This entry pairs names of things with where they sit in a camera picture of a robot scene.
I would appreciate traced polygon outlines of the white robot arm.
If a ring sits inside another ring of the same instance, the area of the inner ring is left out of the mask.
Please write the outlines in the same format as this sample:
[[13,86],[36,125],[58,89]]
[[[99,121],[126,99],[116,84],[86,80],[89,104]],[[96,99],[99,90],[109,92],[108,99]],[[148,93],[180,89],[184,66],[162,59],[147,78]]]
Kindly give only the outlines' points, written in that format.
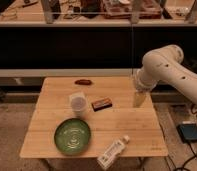
[[134,75],[138,92],[151,91],[163,81],[197,105],[197,74],[181,65],[183,50],[177,45],[167,45],[147,52],[142,67]]

